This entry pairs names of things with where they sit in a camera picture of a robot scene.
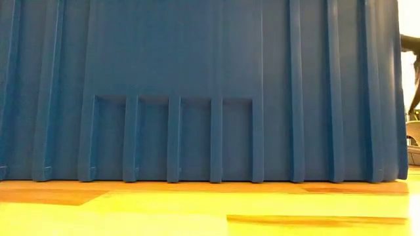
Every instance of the vertical rib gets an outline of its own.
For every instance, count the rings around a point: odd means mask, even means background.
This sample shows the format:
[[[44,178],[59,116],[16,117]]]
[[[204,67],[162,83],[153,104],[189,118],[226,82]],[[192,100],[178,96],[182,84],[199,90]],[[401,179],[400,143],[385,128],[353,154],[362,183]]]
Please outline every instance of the vertical rib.
[[[181,99],[179,96],[169,98],[168,146],[167,146],[167,181],[179,182]]]
[[[252,101],[252,182],[264,181],[264,75],[263,75],[263,4],[259,1],[260,22],[256,25],[260,29],[260,35],[256,35],[259,41],[257,51],[259,66],[259,83],[256,88],[257,94]]]
[[[95,179],[98,104],[93,95],[84,95],[81,111],[80,148],[77,177],[82,182]]]
[[[396,133],[398,146],[398,178],[407,179],[408,177],[408,158],[407,158],[407,138],[406,120],[404,117],[404,97],[402,91],[401,75],[401,41],[400,26],[398,24],[398,2],[394,1],[393,6],[394,22],[394,80],[395,80],[395,106],[396,106]]]
[[[327,0],[328,46],[329,46],[329,88],[331,100],[331,143],[329,180],[342,182],[345,177],[343,111],[341,101],[341,72],[339,51],[339,19],[337,0]]]
[[[365,0],[367,89],[369,94],[370,182],[383,181],[381,97],[377,59],[376,21],[374,2]]]
[[[138,180],[138,168],[136,168],[137,109],[138,97],[128,97],[125,104],[123,151],[123,180],[125,182],[135,182]]]
[[[220,96],[211,101],[210,182],[222,182],[223,174],[223,101]]]
[[[51,159],[53,156],[63,15],[64,0],[49,0],[45,20],[41,81],[33,144],[32,178],[36,181],[52,178]]]
[[[293,160],[291,181],[305,179],[305,140],[303,121],[302,48],[300,0],[289,0],[290,50],[291,50],[291,99],[292,99],[292,144]]]
[[[0,12],[0,180],[7,173],[6,132],[10,125],[18,54],[20,0],[2,1]]]

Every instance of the blue plastic surface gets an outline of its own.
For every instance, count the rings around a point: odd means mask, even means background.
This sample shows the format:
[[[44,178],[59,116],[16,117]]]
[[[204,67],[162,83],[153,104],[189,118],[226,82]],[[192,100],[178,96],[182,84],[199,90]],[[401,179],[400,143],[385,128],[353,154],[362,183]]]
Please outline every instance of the blue plastic surface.
[[[0,0],[0,180],[407,176],[391,0]]]

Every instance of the plastic bin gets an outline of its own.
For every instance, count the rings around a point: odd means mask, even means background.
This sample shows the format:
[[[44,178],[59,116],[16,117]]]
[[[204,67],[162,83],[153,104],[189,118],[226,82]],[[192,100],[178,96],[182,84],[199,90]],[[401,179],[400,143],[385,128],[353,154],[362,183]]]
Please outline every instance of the plastic bin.
[[[0,180],[404,179],[397,8],[0,0]]]

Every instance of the yellow floor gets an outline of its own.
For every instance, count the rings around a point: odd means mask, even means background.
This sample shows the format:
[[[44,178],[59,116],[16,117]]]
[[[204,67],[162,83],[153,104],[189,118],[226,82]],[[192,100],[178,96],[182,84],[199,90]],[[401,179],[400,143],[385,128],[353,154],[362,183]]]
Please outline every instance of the yellow floor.
[[[0,235],[420,235],[420,168],[385,184],[0,182]]]

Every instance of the blue plastic crate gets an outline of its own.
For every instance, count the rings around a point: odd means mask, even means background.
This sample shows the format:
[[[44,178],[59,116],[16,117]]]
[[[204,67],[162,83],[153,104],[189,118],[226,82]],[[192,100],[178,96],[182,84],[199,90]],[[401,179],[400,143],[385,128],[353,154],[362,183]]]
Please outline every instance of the blue plastic crate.
[[[406,178],[397,1],[0,0],[0,180]]]

